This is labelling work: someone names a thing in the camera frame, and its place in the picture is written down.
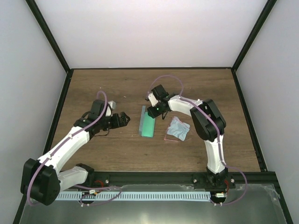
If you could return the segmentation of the light blue cleaning cloth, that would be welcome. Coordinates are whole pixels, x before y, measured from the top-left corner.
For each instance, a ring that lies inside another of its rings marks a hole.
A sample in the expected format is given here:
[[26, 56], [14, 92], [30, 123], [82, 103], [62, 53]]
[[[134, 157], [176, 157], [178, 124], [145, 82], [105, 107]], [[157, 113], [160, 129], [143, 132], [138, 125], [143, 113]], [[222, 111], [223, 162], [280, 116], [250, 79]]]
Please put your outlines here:
[[174, 136], [181, 141], [185, 141], [188, 132], [190, 131], [190, 125], [180, 121], [178, 117], [173, 117], [170, 125], [167, 128], [166, 134]]

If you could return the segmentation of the grey green glasses case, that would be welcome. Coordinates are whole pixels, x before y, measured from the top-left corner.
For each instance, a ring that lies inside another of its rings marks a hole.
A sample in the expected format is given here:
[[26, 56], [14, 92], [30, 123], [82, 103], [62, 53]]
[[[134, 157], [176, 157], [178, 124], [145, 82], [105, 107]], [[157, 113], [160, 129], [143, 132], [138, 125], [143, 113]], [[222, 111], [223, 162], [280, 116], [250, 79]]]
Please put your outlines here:
[[154, 129], [155, 129], [155, 119], [148, 115], [146, 111], [146, 106], [142, 106], [141, 118], [139, 124], [139, 135], [146, 138], [154, 137]]

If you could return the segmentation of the pink frame sunglasses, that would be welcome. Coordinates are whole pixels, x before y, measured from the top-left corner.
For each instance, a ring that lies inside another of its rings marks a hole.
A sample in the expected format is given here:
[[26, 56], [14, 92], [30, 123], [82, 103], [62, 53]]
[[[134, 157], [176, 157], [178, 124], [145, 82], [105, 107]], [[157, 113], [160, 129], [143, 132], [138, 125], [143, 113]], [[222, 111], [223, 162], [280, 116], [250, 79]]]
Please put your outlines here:
[[172, 142], [182, 142], [181, 140], [177, 139], [176, 137], [170, 136], [170, 135], [167, 135], [167, 134], [165, 134], [164, 140], [166, 140], [166, 141], [172, 141]]

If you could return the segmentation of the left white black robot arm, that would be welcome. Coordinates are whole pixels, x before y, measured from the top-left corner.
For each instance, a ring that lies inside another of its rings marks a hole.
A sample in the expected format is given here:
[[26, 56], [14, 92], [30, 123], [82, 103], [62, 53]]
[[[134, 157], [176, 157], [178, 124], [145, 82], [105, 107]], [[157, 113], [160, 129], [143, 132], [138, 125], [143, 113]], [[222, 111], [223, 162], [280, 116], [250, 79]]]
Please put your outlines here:
[[114, 113], [114, 101], [95, 100], [89, 111], [75, 121], [69, 133], [49, 152], [37, 160], [28, 159], [23, 167], [21, 193], [50, 205], [58, 194], [76, 185], [89, 189], [95, 184], [94, 169], [79, 163], [62, 171], [65, 163], [100, 131], [125, 127], [130, 117], [125, 113]]

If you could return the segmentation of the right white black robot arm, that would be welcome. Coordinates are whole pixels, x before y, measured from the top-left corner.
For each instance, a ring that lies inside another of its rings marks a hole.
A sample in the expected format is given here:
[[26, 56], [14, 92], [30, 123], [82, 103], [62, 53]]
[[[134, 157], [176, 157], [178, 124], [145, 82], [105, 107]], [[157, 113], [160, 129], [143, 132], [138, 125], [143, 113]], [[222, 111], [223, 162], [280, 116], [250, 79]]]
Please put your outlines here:
[[180, 112], [192, 118], [197, 135], [204, 141], [207, 153], [207, 182], [220, 187], [228, 175], [223, 153], [226, 122], [213, 100], [192, 100], [180, 95], [149, 93], [149, 116], [156, 118], [167, 112]]

